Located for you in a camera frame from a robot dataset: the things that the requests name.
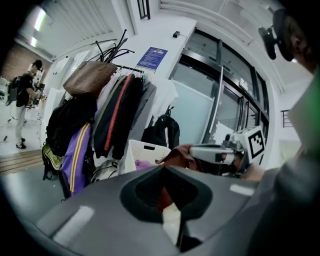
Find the wooden floor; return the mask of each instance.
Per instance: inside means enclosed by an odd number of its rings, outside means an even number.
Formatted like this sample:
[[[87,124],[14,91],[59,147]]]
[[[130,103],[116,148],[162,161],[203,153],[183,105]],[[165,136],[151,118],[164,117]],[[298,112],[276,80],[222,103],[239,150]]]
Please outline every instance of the wooden floor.
[[[24,171],[26,168],[43,165],[41,149],[0,157],[0,175]]]

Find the floor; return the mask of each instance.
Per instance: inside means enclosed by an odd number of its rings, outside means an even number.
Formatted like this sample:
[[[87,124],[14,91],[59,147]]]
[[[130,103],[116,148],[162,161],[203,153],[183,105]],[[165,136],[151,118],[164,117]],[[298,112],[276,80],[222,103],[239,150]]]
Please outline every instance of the floor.
[[[34,151],[41,149],[40,137],[40,124],[38,111],[35,109],[28,109],[25,114],[27,122],[22,129],[22,137],[26,139],[26,149],[16,148],[15,127],[16,120],[16,106],[12,103],[5,106],[3,100],[0,101],[0,157],[17,154],[27,151]]]
[[[0,157],[0,175],[8,175],[42,165],[43,159],[40,149],[5,155]]]
[[[43,174],[39,165],[0,176],[13,209],[34,224],[65,198],[59,180],[43,180]]]

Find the brick wall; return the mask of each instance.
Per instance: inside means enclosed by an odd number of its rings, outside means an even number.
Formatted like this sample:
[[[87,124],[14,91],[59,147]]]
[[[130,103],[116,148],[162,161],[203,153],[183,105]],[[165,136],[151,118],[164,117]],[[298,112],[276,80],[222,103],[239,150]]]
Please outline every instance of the brick wall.
[[[31,50],[15,42],[6,56],[6,60],[4,61],[2,69],[0,71],[0,76],[8,81],[10,81],[14,77],[21,76],[28,70],[29,65],[35,62],[35,60],[42,61],[44,74],[41,81],[43,81],[46,76],[46,72],[48,72],[50,68],[51,63],[35,54]]]

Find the purple bag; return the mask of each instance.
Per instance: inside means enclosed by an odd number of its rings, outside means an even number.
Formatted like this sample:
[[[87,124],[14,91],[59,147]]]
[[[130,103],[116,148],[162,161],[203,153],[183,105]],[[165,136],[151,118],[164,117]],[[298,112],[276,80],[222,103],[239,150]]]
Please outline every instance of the purple bag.
[[[82,169],[89,144],[90,134],[91,124],[87,122],[72,136],[62,161],[62,170],[68,178],[72,196],[80,192],[85,187],[85,176]]]

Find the white wall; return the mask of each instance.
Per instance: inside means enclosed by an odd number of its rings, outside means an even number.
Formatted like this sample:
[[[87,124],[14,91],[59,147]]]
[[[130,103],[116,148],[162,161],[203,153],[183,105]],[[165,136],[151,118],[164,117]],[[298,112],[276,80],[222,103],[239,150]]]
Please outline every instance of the white wall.
[[[303,81],[293,83],[289,86],[290,89],[286,93],[279,95],[279,108],[280,110],[290,110],[297,103],[297,101],[304,94],[308,88],[311,79],[307,78]],[[299,136],[293,127],[282,127],[280,129],[280,138],[287,141],[300,141]]]
[[[150,20],[142,20],[139,34],[129,38],[123,45],[123,48],[135,51],[135,53],[118,57],[113,63],[135,67],[150,47],[164,49],[168,52],[155,74],[169,78],[195,26],[194,19],[165,13],[154,15]],[[178,38],[173,37],[176,31],[181,33]]]

